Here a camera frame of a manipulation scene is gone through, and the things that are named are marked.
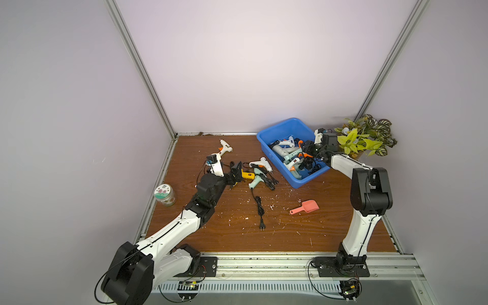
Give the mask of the yellow glue gun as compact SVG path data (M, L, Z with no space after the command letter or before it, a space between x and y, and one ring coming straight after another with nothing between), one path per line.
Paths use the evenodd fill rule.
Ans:
M254 180L255 179L255 174L252 172L241 172L241 176L243 179L248 179L248 180Z

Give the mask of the small mint glue gun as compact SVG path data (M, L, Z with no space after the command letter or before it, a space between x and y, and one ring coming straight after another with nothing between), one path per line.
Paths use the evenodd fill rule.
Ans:
M256 186L260 182L265 182L265 178L266 178L266 176L264 175L264 173L260 169L254 168L254 179L251 183L249 183L249 188L250 189L256 188Z

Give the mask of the white glue gun orange trigger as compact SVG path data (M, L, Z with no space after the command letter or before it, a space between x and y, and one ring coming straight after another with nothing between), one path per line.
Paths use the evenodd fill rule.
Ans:
M299 158L298 156L296 158L294 158L292 161L290 162L283 162L283 164L286 166L286 168L289 170L289 171L292 171L292 170L296 170L295 166L297 164L300 164L301 163L301 160L302 158Z

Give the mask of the large white glue gun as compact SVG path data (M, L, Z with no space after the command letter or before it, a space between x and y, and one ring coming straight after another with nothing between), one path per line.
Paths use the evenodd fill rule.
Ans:
M282 146L273 146L272 150L277 153L277 155L281 156L282 158L289 153L299 149L299 147L282 147Z

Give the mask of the large mint green glue gun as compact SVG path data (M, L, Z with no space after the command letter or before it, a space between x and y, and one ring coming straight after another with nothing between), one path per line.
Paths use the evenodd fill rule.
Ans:
M294 178L301 180L302 176L298 173L296 170L292 170L291 174L293 175Z

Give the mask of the small white glue gun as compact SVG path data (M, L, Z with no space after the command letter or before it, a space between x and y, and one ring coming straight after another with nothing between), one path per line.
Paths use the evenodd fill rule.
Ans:
M223 139L220 140L221 147L219 148L219 155L223 156L226 152L230 153L233 148Z

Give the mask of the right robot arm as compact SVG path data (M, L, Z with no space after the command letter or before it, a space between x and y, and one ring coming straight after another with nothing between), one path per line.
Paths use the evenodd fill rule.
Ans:
M354 211L348 233L339 245L336 268L343 272L364 266L367 247L376 224L393 205L388 173L384 168L367 166L339 152L338 136L320 128L315 140L306 141L302 148L328 167L351 179L350 202Z

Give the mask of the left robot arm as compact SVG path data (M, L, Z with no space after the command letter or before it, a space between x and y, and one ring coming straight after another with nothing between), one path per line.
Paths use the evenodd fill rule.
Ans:
M181 241L206 225L224 190L242 181L241 170L241 163L231 163L223 176L203 175L173 221L142 241L127 241L118 248L95 291L105 293L110 304L143 304L156 286L179 274L196 273L200 252Z

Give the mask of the blue plastic storage box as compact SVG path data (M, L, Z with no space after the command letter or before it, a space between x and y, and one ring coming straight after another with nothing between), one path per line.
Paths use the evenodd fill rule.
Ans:
M302 152L306 141L314 141L315 133L297 118L289 118L257 133L266 159L283 175L294 189L320 177L330 170L321 160L309 161L311 155Z

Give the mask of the potted green plant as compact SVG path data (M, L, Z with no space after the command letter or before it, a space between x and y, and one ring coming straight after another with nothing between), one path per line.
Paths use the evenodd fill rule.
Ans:
M357 159L363 153L368 156L387 156L388 149L398 144L391 134L392 122L388 119L376 119L365 114L355 121L347 123L334 131L338 136L340 151Z

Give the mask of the pink plastic scoop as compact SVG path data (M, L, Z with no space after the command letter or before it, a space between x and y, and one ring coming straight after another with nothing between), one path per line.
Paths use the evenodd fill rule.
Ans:
M320 207L318 206L318 203L315 200L307 200L305 202L302 202L300 207L290 210L289 214L295 215L300 212L310 213L318 210L319 208Z

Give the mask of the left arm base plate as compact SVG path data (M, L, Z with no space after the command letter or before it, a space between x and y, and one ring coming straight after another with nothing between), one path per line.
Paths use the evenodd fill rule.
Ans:
M178 278L214 278L217 276L218 257L203 256L199 258L198 262L192 262L189 269L177 275Z

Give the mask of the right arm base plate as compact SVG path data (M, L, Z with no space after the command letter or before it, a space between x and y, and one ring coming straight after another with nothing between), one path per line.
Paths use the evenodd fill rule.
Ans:
M366 264L367 256L352 259L339 259L337 257L316 257L312 259L312 267L317 269L319 277L353 278L370 277Z

